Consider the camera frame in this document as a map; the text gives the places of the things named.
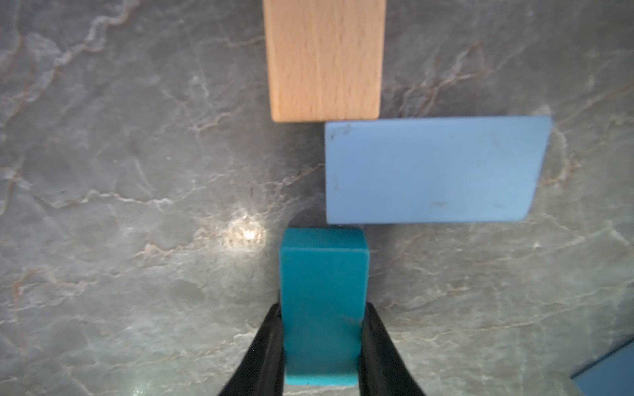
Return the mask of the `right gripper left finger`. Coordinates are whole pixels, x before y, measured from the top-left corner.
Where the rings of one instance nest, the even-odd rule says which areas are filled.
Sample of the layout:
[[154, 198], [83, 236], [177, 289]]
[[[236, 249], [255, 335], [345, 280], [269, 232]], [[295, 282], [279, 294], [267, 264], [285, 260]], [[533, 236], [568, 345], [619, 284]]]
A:
[[281, 305], [275, 303], [219, 396], [282, 396], [285, 372], [283, 342]]

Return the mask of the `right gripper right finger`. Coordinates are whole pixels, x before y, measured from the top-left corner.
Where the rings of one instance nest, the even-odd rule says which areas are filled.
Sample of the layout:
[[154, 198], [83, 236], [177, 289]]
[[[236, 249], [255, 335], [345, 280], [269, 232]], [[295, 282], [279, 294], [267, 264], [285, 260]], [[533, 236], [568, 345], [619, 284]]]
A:
[[408, 371], [379, 313], [366, 304], [362, 325], [358, 385], [361, 396], [425, 396]]

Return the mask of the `teal block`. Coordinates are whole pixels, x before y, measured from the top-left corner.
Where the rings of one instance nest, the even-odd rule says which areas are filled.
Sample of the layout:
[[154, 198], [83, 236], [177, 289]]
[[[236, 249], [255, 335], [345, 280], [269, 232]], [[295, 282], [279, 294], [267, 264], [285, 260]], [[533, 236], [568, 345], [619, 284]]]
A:
[[279, 263], [287, 384], [357, 385], [370, 264], [363, 231], [287, 229]]

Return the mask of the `light blue block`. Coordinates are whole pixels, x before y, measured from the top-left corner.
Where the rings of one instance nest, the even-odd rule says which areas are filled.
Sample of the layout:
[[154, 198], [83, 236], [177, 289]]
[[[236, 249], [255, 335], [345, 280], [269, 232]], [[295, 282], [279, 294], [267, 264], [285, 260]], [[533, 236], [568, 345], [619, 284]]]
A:
[[572, 376], [572, 382], [588, 396], [633, 396], [633, 341], [620, 346]]
[[538, 185], [547, 115], [330, 122], [330, 224], [520, 221]]

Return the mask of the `natural wood block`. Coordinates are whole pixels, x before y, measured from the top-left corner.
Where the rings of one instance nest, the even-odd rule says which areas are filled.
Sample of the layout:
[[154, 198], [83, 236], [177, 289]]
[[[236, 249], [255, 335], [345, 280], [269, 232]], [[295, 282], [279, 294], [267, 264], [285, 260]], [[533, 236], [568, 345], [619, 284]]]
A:
[[272, 120], [376, 120], [386, 1], [263, 3]]

